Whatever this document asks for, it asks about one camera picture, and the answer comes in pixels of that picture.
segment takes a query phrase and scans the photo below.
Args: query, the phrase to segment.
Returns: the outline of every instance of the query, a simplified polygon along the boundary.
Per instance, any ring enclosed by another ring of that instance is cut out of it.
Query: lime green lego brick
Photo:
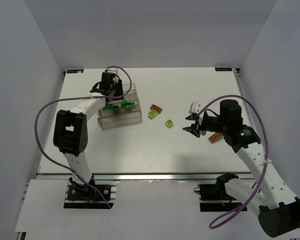
[[[127,100],[123,99],[123,100],[121,101],[121,106],[122,106],[122,107],[127,106]]]
[[[151,110],[151,112],[148,112],[149,118],[153,119],[155,116],[158,115],[158,112],[156,110]]]
[[[168,121],[165,122],[165,125],[168,127],[168,128],[171,128],[173,125],[174,125],[174,122],[171,121],[170,119]]]
[[[109,110],[109,109],[114,109],[114,105],[113,104],[107,104],[105,105],[102,110]]]

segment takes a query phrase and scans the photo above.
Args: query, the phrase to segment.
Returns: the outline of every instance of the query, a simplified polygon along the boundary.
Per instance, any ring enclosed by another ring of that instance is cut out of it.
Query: green lego brick
[[[121,106],[122,106],[122,107],[127,106],[127,100],[123,99],[123,100],[121,101]]]
[[[109,109],[114,109],[114,105],[113,104],[107,104],[105,105],[102,110],[109,110]]]
[[[126,111],[131,111],[136,108],[136,105],[134,102],[127,102],[124,108]]]
[[[174,122],[171,121],[170,119],[168,121],[165,122],[165,125],[168,127],[168,128],[171,128],[173,125],[174,125]]]
[[[155,116],[158,115],[158,112],[156,110],[151,110],[151,112],[148,112],[149,118],[153,119]]]

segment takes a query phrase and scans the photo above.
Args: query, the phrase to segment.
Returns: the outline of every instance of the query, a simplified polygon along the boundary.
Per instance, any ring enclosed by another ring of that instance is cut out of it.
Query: transparent plastic box
[[[129,84],[122,85],[123,93],[129,89]],[[134,103],[132,106],[121,106],[122,100],[112,100],[111,104],[117,105],[118,108],[109,110],[99,110],[98,123],[103,129],[118,127],[127,124],[142,122],[142,112],[139,104],[139,98],[136,85],[132,83],[130,92],[124,96],[128,103]]]

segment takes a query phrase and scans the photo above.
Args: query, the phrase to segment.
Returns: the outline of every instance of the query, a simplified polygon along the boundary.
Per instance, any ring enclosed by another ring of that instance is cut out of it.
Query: cable tie
[[[91,93],[89,94],[89,97],[90,97],[91,99],[97,100]]]
[[[263,159],[260,164],[258,164],[257,166],[255,166],[254,168],[251,169],[251,172],[253,170],[255,170],[256,168],[263,166],[264,164],[271,164],[271,163],[272,163],[272,160],[267,161],[267,160]]]

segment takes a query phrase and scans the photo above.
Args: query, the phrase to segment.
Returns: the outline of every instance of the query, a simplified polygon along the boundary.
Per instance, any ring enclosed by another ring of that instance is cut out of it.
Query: lego brick
[[[122,106],[122,107],[127,106],[127,100],[123,99],[123,100],[121,101],[121,106]]]
[[[132,110],[132,109],[136,108],[136,105],[135,105],[134,102],[127,102],[125,108],[129,109],[129,110]]]
[[[156,112],[158,113],[158,114],[160,114],[161,112],[162,112],[162,108],[160,108],[160,107],[158,107],[158,106],[156,106],[156,105],[154,105],[154,104],[152,104],[152,106],[150,107],[150,109],[151,110],[156,110]]]
[[[222,138],[222,134],[221,133],[215,133],[213,134],[211,137],[209,137],[209,141],[210,143],[214,144],[216,141],[220,140]]]
[[[174,122],[171,121],[170,119],[168,121],[165,122],[165,125],[168,127],[168,128],[171,128],[173,125],[174,125]]]
[[[109,109],[114,109],[114,105],[113,104],[107,104],[105,105],[102,110],[109,110]]]
[[[148,112],[148,116],[149,116],[149,118],[151,118],[151,119],[153,119],[155,116],[157,116],[158,115],[158,113],[157,113],[157,111],[156,110],[151,110],[151,112]]]

